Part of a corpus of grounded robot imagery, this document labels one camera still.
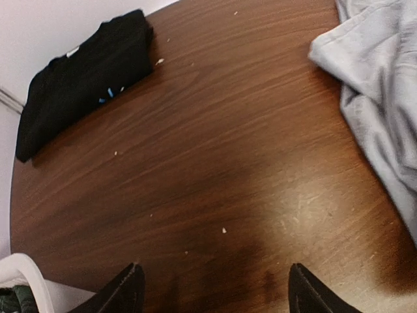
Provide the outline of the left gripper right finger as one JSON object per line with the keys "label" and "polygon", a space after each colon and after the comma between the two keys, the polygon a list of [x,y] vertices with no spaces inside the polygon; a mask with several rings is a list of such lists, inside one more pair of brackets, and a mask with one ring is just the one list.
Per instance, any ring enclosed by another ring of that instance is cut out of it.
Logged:
{"label": "left gripper right finger", "polygon": [[289,271],[288,298],[290,313],[361,313],[338,297],[301,263]]}

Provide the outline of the light blue denim garment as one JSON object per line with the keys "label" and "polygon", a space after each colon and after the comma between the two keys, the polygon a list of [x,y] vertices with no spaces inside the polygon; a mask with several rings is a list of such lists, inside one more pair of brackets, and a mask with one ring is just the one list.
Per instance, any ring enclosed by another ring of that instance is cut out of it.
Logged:
{"label": "light blue denim garment", "polygon": [[337,1],[308,57],[341,82],[340,109],[416,237],[416,2]]}

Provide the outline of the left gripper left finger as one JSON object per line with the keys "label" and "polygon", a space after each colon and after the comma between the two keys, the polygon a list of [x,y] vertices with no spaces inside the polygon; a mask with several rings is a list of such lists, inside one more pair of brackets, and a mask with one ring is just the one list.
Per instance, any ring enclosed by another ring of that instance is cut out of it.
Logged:
{"label": "left gripper left finger", "polygon": [[89,300],[70,313],[138,313],[143,311],[145,274],[137,263],[131,263]]}

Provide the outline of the black t-shirt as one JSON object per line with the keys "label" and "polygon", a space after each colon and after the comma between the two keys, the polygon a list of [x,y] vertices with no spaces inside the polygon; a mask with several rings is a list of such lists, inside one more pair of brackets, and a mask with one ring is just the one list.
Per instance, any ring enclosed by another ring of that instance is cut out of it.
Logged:
{"label": "black t-shirt", "polygon": [[29,85],[16,158],[32,159],[69,126],[150,75],[153,36],[137,9],[102,23],[73,54],[52,59]]}

